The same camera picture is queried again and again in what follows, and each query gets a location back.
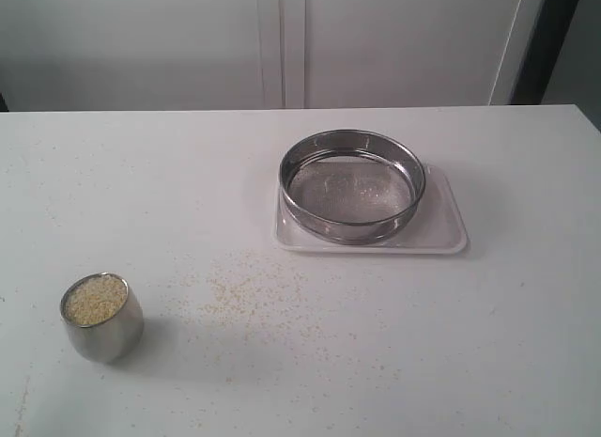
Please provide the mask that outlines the stainless steel cup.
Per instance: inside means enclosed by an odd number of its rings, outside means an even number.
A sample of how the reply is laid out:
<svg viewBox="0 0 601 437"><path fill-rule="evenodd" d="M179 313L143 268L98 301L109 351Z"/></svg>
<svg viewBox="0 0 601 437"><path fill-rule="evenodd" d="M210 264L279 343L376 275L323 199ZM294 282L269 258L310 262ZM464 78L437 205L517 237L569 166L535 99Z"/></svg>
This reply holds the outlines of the stainless steel cup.
<svg viewBox="0 0 601 437"><path fill-rule="evenodd" d="M110 319L93 326L78 326L67 320L63 306L68 293L88 278L106 274L125 284L128 295L123 306ZM61 298L59 311L71 346L85 359L96 363L111 364L125 356L135 348L144 330L144 315L136 296L128 282L115 273L93 273L76 281Z"/></svg>

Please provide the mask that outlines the round steel mesh sieve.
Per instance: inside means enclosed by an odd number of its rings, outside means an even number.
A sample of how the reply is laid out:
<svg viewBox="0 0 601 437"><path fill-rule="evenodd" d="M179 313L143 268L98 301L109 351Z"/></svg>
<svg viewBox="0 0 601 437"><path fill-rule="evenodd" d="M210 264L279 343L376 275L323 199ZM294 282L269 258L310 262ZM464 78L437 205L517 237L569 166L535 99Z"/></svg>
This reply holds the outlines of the round steel mesh sieve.
<svg viewBox="0 0 601 437"><path fill-rule="evenodd" d="M304 230L328 242L368 245L390 239L412 220L426 170L388 136L337 129L292 146L278 182L283 205Z"/></svg>

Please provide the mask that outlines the white plastic tray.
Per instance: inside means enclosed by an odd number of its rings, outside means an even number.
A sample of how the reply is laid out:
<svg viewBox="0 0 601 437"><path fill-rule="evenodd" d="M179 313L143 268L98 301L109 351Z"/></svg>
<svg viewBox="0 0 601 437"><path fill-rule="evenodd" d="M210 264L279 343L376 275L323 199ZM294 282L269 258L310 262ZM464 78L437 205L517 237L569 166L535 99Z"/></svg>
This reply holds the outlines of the white plastic tray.
<svg viewBox="0 0 601 437"><path fill-rule="evenodd" d="M447 256L463 251L469 241L465 225L444 172L425 167L426 188L408 225L390 239L368 245L342 245L319 239L303 229L276 199L274 240L285 250L311 254Z"/></svg>

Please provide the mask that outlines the white cabinet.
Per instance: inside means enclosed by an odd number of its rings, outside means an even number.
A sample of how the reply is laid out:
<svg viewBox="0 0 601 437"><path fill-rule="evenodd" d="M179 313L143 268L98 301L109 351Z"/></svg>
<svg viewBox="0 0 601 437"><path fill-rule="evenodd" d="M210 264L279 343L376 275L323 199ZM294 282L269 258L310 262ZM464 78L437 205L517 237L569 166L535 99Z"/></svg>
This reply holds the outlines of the white cabinet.
<svg viewBox="0 0 601 437"><path fill-rule="evenodd" d="M1 0L12 111L506 104L543 0Z"/></svg>

